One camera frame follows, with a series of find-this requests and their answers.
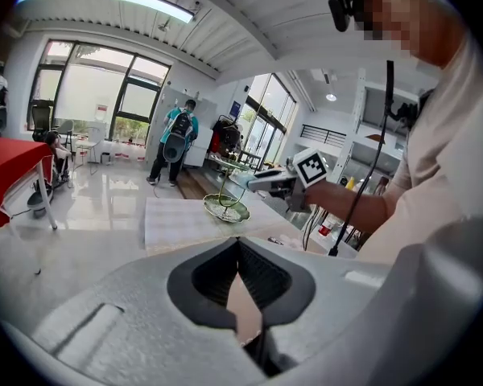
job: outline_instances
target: red table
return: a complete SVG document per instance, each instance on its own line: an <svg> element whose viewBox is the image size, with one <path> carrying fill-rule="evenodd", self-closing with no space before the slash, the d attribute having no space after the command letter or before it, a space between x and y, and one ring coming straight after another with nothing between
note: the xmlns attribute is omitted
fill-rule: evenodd
<svg viewBox="0 0 483 386"><path fill-rule="evenodd" d="M7 213L4 199L10 188L23 176L37 170L39 188L52 228L57 225L48 202L43 177L52 183L52 151L44 143L26 142L11 138L0 138L0 227L9 223L12 213Z"/></svg>

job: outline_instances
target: seated person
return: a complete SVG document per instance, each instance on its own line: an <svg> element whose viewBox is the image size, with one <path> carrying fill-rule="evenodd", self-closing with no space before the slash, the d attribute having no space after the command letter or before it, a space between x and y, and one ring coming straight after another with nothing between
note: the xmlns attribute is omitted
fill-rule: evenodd
<svg viewBox="0 0 483 386"><path fill-rule="evenodd" d="M47 143L54 154L54 163L58 175L61 176L61 181L68 180L68 157L71 152L63 147L60 143L60 137L56 132L48 132L45 137Z"/></svg>

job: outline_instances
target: wooden floor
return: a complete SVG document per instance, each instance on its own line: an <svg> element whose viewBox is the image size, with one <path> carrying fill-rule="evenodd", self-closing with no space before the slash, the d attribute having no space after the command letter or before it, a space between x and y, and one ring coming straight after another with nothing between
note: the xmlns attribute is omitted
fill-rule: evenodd
<svg viewBox="0 0 483 386"><path fill-rule="evenodd" d="M185 199L203 199L206 195L214 193L213 185L207 179L204 179L197 169L191 170L196 172L191 175L189 170L182 170L179 175L177 187L181 195Z"/></svg>

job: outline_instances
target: head-mounted camera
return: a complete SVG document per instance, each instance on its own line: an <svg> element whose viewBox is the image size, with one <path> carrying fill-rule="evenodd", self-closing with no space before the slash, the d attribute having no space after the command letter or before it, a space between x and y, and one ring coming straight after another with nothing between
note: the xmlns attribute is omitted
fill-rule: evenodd
<svg viewBox="0 0 483 386"><path fill-rule="evenodd" d="M365 0L328 0L331 16L338 31L344 32L354 17L356 26L363 31L372 31L373 38L381 38L381 33L372 24L372 14L364 10Z"/></svg>

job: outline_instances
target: green plate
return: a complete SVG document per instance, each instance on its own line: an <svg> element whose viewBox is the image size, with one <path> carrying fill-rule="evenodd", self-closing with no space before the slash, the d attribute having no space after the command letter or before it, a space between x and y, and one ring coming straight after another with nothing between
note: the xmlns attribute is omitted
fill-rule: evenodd
<svg viewBox="0 0 483 386"><path fill-rule="evenodd" d="M221 202L225 206L230 206L227 209L218 202L218 195L207 195L203 199L204 208L213 216L227 223L241 223L250 219L250 211L243 203L236 203L237 199L222 195Z"/></svg>

